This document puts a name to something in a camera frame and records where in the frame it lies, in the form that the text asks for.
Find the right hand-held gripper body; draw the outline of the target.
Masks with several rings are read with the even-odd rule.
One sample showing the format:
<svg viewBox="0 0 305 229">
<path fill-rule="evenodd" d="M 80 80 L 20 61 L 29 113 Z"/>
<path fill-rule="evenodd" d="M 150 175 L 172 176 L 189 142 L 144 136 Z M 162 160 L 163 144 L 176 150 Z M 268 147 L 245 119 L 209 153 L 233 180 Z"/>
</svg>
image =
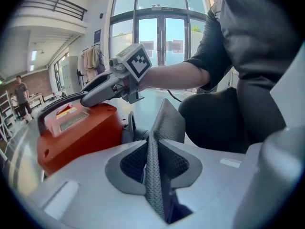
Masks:
<svg viewBox="0 0 305 229">
<path fill-rule="evenodd" d="M 134 43 L 129 45 L 109 60 L 109 66 L 116 81 L 127 76 L 130 77 L 129 91 L 117 91 L 115 85 L 114 90 L 118 94 L 117 97 L 130 104 L 143 99 L 139 96 L 140 81 L 152 67 L 152 63 L 142 44 Z"/>
</svg>

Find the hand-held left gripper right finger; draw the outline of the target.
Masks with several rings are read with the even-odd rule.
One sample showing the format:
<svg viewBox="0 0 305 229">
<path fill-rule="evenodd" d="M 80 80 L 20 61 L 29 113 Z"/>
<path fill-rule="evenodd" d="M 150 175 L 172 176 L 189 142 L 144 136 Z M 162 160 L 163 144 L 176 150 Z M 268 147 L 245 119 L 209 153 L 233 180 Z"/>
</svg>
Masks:
<svg viewBox="0 0 305 229">
<path fill-rule="evenodd" d="M 197 157 L 178 148 L 177 144 L 171 144 L 169 140 L 159 140 L 160 173 L 169 180 L 170 189 L 191 186 L 203 169 Z"/>
</svg>

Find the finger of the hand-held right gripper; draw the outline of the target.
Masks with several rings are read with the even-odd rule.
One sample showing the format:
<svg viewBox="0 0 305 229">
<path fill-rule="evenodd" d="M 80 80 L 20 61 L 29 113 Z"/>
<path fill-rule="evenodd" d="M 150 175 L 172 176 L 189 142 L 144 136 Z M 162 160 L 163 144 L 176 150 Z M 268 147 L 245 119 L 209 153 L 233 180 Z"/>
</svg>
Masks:
<svg viewBox="0 0 305 229">
<path fill-rule="evenodd" d="M 111 72 L 99 74 L 81 89 L 81 92 L 98 93 L 114 86 L 114 75 Z"/>
<path fill-rule="evenodd" d="M 111 100 L 117 97 L 117 92 L 114 90 L 115 85 L 120 81 L 106 81 L 98 84 L 96 81 L 85 86 L 82 91 L 87 92 L 81 99 L 81 104 L 84 107 L 93 107 L 106 100 Z"/>
</svg>

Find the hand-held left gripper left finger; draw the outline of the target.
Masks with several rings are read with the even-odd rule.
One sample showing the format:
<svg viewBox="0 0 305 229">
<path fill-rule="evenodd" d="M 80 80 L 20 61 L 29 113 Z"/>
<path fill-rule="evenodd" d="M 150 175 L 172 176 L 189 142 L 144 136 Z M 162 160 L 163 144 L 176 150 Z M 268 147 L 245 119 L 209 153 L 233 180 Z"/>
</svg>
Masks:
<svg viewBox="0 0 305 229">
<path fill-rule="evenodd" d="M 108 181 L 119 191 L 131 195 L 145 195 L 144 167 L 147 161 L 146 140 L 130 143 L 131 147 L 111 157 L 105 166 Z"/>
</svg>

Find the person's right hand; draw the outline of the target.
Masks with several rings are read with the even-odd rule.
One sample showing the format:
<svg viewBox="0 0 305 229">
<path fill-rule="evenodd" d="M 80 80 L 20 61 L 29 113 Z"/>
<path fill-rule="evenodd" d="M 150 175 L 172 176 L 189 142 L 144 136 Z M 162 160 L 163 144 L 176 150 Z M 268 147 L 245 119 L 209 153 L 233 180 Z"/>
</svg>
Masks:
<svg viewBox="0 0 305 229">
<path fill-rule="evenodd" d="M 130 88 L 130 77 L 127 76 L 123 79 L 120 79 L 116 84 L 117 91 L 129 91 Z"/>
</svg>

